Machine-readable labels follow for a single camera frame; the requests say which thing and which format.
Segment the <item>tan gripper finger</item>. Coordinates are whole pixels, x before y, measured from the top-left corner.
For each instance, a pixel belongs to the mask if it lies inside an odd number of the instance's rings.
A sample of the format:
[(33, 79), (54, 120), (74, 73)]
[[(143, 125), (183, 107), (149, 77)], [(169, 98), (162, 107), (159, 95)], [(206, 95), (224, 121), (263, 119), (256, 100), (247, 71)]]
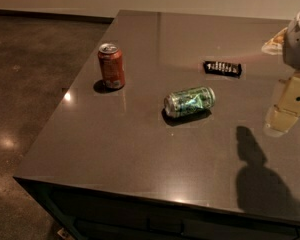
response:
[(288, 133), (297, 121), (298, 118), (295, 115), (272, 106), (266, 114), (263, 130), (268, 136), (281, 137)]

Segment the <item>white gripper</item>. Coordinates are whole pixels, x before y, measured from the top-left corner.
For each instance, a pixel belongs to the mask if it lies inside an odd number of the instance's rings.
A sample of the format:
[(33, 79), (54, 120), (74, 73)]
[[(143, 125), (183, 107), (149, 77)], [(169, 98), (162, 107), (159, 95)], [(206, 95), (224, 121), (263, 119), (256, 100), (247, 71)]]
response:
[[(283, 60), (285, 64), (300, 70), (300, 10), (284, 35)], [(280, 111), (300, 117), (300, 71), (296, 71), (285, 82), (277, 106)]]

